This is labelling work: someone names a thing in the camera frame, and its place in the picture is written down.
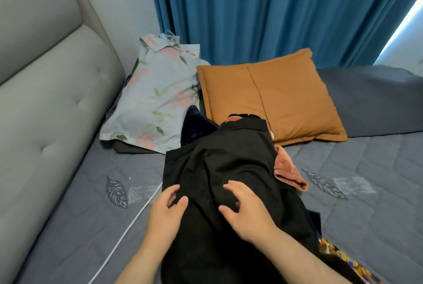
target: gray upholstered headboard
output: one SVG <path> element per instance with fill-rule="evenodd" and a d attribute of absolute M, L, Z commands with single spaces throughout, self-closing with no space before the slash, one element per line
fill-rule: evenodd
<path fill-rule="evenodd" d="M 10 283 L 119 92 L 88 0 L 0 0 L 0 283 Z"/>

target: blue curtain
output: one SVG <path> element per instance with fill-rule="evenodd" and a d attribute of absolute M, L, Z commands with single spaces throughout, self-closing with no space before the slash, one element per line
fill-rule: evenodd
<path fill-rule="evenodd" d="M 154 0 L 161 30 L 212 65 L 309 47 L 318 68 L 371 65 L 415 0 Z"/>

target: right hand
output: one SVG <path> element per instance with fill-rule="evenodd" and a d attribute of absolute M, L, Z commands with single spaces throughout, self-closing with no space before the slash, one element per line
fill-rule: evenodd
<path fill-rule="evenodd" d="M 278 233 L 279 229 L 270 217 L 262 200 L 244 183 L 229 180 L 223 185 L 239 200 L 239 212 L 235 213 L 229 207 L 220 205 L 219 211 L 239 235 L 240 238 L 252 243 L 260 249 Z"/>

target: leaf embroidery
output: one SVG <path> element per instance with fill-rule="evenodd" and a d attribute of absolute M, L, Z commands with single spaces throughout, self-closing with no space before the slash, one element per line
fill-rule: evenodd
<path fill-rule="evenodd" d="M 324 178 L 320 177 L 319 175 L 308 172 L 304 169 L 301 169 L 303 172 L 305 172 L 308 176 L 308 179 L 316 185 L 318 188 L 320 188 L 322 191 L 324 191 L 326 194 L 329 194 L 333 197 L 338 197 L 342 199 L 348 200 L 348 198 L 344 195 L 343 192 L 339 190 L 338 187 L 333 185 L 332 183 L 326 181 Z"/>
<path fill-rule="evenodd" d="M 109 176 L 107 176 L 106 194 L 114 205 L 128 208 L 128 196 L 124 186 L 117 180 L 111 180 Z"/>
<path fill-rule="evenodd" d="M 157 131 L 158 131 L 159 133 L 161 133 L 163 136 L 165 135 L 165 133 L 163 132 L 163 130 L 162 130 L 159 126 L 156 126 L 156 129 L 157 129 Z"/>
<path fill-rule="evenodd" d="M 163 88 L 160 92 L 160 96 L 163 96 L 164 94 L 166 94 L 168 89 L 169 89 L 169 87 Z"/>

